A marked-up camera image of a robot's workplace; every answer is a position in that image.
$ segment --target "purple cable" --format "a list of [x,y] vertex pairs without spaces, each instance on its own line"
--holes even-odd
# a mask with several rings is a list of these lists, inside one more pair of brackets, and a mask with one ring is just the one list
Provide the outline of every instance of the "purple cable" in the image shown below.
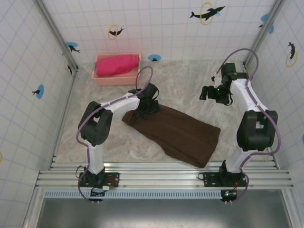
[[86,156],[87,156],[87,163],[88,163],[85,172],[84,172],[84,173],[79,177],[79,179],[78,179],[78,185],[77,185],[77,187],[78,187],[78,190],[79,190],[80,195],[81,195],[86,201],[88,201],[88,202],[90,202],[90,203],[92,203],[92,204],[94,204],[94,202],[91,201],[91,200],[89,200],[89,199],[82,193],[82,191],[81,191],[81,189],[80,189],[80,181],[81,181],[82,178],[84,178],[84,176],[86,175],[86,173],[87,173],[87,171],[88,171],[88,169],[89,169],[89,167],[90,167],[90,149],[89,149],[89,146],[88,146],[87,144],[85,144],[84,142],[82,142],[82,141],[79,140],[80,131],[81,131],[81,129],[84,127],[84,125],[89,121],[89,119],[90,119],[93,115],[95,115],[97,112],[99,112],[100,110],[102,110],[102,109],[104,109],[104,108],[106,108],[106,107],[108,107],[108,106],[110,106],[110,105],[113,105],[113,104],[115,104],[116,102],[119,102],[119,101],[122,101],[122,100],[124,100],[124,99],[128,99],[128,98],[137,96],[138,94],[142,93],[142,92],[147,88],[148,84],[149,84],[150,81],[151,81],[151,78],[152,78],[152,76],[153,76],[153,68],[152,68],[151,66],[145,66],[144,68],[142,68],[142,69],[138,72],[138,74],[137,74],[137,76],[136,76],[136,87],[137,87],[137,79],[138,79],[140,73],[141,73],[144,69],[147,69],[147,68],[150,68],[150,69],[151,69],[151,74],[150,74],[150,77],[149,77],[148,82],[144,85],[144,87],[143,87],[140,91],[138,91],[137,93],[132,94],[132,95],[130,95],[130,96],[120,97],[120,98],[118,98],[118,99],[116,99],[116,100],[114,100],[114,101],[112,101],[112,102],[110,102],[110,103],[107,103],[106,105],[103,105],[103,106],[97,108],[95,111],[93,111],[93,112],[92,112],[92,113],[83,121],[83,123],[80,125],[80,127],[79,127],[78,130],[77,130],[77,133],[76,133],[76,140],[77,140],[77,142],[78,142],[79,144],[84,145],[84,146],[86,147]]
[[249,81],[252,80],[253,78],[253,75],[257,72],[257,69],[258,69],[258,57],[257,57],[257,54],[249,49],[249,48],[241,48],[241,49],[238,49],[234,52],[232,52],[225,60],[224,62],[222,63],[222,65],[220,66],[220,68],[218,69],[217,73],[220,71],[220,69],[222,68],[222,66],[226,63],[226,61],[235,53],[239,52],[239,51],[243,51],[243,50],[246,50],[246,51],[250,51],[252,54],[254,54],[254,56],[256,57],[256,68],[255,70],[253,71],[253,73],[250,75],[250,77],[247,79],[246,83],[245,83],[245,86],[246,86],[246,90],[249,94],[249,96],[251,97],[251,99],[253,100],[253,102],[255,103],[255,105],[258,107],[258,109],[267,117],[267,119],[271,122],[271,124],[273,125],[273,127],[275,128],[275,132],[276,132],[276,135],[277,135],[277,147],[276,149],[273,151],[273,152],[254,152],[254,153],[251,153],[250,155],[248,155],[244,160],[243,162],[241,163],[240,165],[240,169],[241,169],[241,172],[242,174],[246,177],[247,179],[247,183],[246,183],[246,187],[244,189],[244,191],[241,193],[241,195],[236,198],[233,202],[237,202],[240,198],[242,198],[244,196],[244,194],[246,193],[247,189],[248,189],[248,186],[249,186],[249,177],[248,175],[243,171],[243,166],[244,164],[250,159],[251,156],[254,156],[254,155],[273,155],[275,153],[277,153],[281,147],[281,134],[280,134],[280,131],[277,127],[277,125],[275,124],[274,120],[270,117],[270,115],[261,107],[258,105],[257,103],[257,100],[254,98],[254,96],[252,95],[251,91],[249,90],[249,87],[248,87],[248,83]]

